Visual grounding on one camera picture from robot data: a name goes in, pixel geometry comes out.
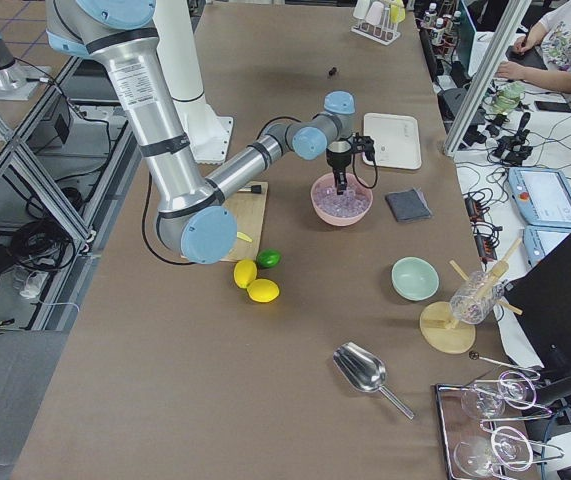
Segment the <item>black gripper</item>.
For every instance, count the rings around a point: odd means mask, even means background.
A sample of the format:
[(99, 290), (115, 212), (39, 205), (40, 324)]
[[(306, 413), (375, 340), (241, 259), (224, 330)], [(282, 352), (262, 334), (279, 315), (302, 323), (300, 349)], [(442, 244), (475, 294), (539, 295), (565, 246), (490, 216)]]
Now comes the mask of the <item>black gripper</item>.
[(347, 188), (346, 169), (352, 162), (352, 145), (348, 140), (330, 143), (326, 149), (326, 161), (333, 170), (336, 194), (341, 195)]

